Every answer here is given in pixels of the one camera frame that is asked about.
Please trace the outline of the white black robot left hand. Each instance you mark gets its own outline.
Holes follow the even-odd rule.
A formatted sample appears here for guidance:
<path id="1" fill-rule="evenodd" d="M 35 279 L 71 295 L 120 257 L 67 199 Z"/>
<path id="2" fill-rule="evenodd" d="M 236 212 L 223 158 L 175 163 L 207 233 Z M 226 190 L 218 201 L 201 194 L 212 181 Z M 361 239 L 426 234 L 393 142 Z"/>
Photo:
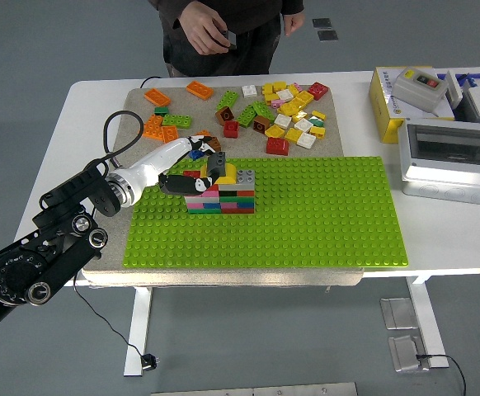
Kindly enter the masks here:
<path id="1" fill-rule="evenodd" d="M 167 195 L 199 196 L 219 179 L 219 172 L 204 177 L 168 175 L 167 171 L 179 163 L 189 152 L 213 155 L 221 149 L 217 138 L 195 135 L 173 140 L 154 149 L 129 168 L 118 168 L 107 181 L 123 207 L 135 205 L 150 186 L 160 186 Z"/>

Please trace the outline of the person's right hand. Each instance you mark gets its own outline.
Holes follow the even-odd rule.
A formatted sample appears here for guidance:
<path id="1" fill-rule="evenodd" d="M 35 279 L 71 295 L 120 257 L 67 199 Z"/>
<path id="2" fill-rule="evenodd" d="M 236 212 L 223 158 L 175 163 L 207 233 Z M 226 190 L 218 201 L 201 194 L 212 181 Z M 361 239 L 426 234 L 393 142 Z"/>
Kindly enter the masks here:
<path id="1" fill-rule="evenodd" d="M 225 38 L 228 30 L 225 21 L 212 8 L 201 2 L 190 2 L 178 18 L 189 43 L 200 55 L 225 54 L 230 41 Z"/>

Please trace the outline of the person's left hand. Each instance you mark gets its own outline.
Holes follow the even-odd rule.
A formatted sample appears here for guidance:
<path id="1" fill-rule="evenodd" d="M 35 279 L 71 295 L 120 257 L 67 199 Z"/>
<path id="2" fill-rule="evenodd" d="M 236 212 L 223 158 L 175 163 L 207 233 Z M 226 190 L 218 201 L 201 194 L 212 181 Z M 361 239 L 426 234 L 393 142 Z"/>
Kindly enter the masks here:
<path id="1" fill-rule="evenodd" d="M 299 28 L 304 25 L 305 15 L 304 12 L 298 12 L 295 14 L 285 14 L 282 16 L 284 22 L 285 36 L 290 36 L 295 33 Z"/>

